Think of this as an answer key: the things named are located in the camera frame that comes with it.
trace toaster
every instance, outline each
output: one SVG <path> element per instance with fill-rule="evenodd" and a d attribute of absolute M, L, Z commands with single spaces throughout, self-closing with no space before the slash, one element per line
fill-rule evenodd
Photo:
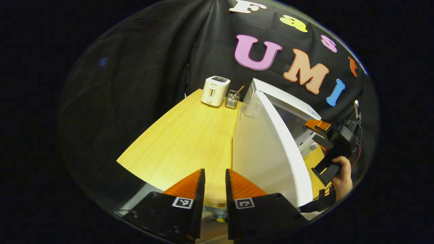
<path fill-rule="evenodd" d="M 226 98 L 229 83 L 229 79 L 220 76 L 207 78 L 205 80 L 201 101 L 205 104 L 219 107 Z"/>

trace yellow wooden tabletop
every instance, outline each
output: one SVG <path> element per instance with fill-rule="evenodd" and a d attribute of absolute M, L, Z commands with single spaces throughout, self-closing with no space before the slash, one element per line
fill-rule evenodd
<path fill-rule="evenodd" d="M 117 162 L 162 191 L 204 168 L 204 205 L 226 208 L 225 171 L 232 168 L 232 137 L 242 102 L 235 109 L 225 107 L 225 102 L 212 107 L 203 104 L 201 96 L 202 89 L 198 89 L 178 103 L 139 136 Z M 324 186 L 311 167 L 323 157 L 317 148 L 305 158 L 314 197 Z"/>

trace black fabric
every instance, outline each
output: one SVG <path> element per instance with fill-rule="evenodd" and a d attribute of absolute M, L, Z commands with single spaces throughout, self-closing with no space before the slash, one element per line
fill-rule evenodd
<path fill-rule="evenodd" d="M 310 104 L 324 119 L 341 122 L 354 116 L 359 99 L 363 114 L 363 150 L 354 171 L 366 172 L 378 134 L 378 108 L 371 79 L 357 63 L 357 78 L 349 69 L 353 57 L 335 40 L 333 53 L 320 40 L 317 26 L 273 1 L 258 0 L 266 11 L 233 13 L 235 0 L 165 0 L 126 18 L 101 35 L 82 54 L 65 83 L 58 116 L 59 142 L 66 164 L 77 182 L 110 208 L 118 208 L 144 184 L 116 159 L 150 125 L 184 98 L 202 89 L 206 78 L 231 80 L 230 89 L 248 87 L 257 78 Z M 282 15 L 304 22 L 302 33 L 280 22 Z M 250 57 L 261 60 L 264 41 L 283 47 L 270 68 L 253 70 L 234 58 L 236 35 L 259 39 Z M 309 55 L 311 66 L 329 69 L 319 94 L 283 77 L 294 61 L 293 49 Z M 336 79 L 344 82 L 331 107 Z M 241 92 L 241 100 L 247 89 Z"/>

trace microwave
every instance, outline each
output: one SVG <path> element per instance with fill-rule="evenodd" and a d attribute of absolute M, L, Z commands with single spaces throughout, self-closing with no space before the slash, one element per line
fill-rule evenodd
<path fill-rule="evenodd" d="M 268 194 L 281 193 L 294 206 L 312 201 L 304 158 L 318 145 L 304 124 L 321 120 L 307 103 L 253 79 L 233 135 L 232 169 Z"/>

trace orange letter m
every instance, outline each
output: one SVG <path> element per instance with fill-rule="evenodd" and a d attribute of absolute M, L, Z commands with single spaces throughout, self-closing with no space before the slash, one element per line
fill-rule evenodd
<path fill-rule="evenodd" d="M 300 85 L 304 85 L 306 82 L 311 80 L 306 85 L 306 88 L 310 92 L 318 94 L 322 80 L 325 75 L 329 73 L 329 69 L 322 63 L 310 68 L 309 56 L 307 53 L 299 49 L 294 49 L 293 51 L 296 55 L 293 65 L 288 72 L 283 74 L 283 77 L 292 82 L 297 82 L 297 73 L 300 73 Z"/>

